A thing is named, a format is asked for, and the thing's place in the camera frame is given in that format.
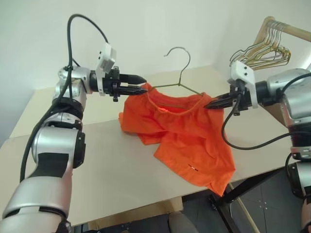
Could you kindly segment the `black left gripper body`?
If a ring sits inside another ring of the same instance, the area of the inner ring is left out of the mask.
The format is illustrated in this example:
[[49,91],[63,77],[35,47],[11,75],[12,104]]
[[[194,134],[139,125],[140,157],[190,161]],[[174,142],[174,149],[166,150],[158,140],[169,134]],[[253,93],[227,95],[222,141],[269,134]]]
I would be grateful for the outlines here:
[[118,102],[121,96],[121,83],[126,83],[127,81],[127,75],[120,74],[119,67],[114,66],[103,77],[103,92],[111,96],[114,102]]

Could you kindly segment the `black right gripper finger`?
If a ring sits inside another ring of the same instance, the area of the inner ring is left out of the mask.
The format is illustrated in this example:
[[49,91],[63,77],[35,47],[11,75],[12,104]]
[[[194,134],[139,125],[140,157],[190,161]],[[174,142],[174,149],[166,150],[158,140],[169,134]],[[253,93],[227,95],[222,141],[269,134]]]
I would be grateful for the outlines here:
[[210,102],[208,103],[205,108],[206,109],[224,109],[228,107],[233,106],[233,101],[232,102]]
[[230,93],[221,94],[216,96],[212,102],[232,102],[233,97]]

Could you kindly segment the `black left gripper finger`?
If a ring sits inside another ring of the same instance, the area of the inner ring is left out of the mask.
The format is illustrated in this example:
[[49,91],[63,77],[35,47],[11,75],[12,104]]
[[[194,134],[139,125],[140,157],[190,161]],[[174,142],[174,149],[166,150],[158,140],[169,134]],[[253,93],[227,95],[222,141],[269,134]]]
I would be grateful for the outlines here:
[[120,74],[120,82],[128,84],[142,84],[145,83],[146,80],[139,75]]
[[119,87],[119,94],[120,95],[128,95],[128,96],[133,96],[133,95],[141,95],[148,92],[147,89],[136,86],[136,85],[129,85],[129,86],[120,86]]

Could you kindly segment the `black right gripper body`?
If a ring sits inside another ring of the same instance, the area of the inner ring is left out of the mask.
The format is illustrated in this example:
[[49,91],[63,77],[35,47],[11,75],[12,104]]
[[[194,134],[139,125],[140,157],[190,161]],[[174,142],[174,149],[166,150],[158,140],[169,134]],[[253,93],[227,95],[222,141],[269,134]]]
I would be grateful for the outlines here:
[[235,84],[230,85],[229,93],[232,98],[233,115],[240,115],[240,111],[248,110],[248,107],[252,106],[250,91],[244,81],[236,80]]

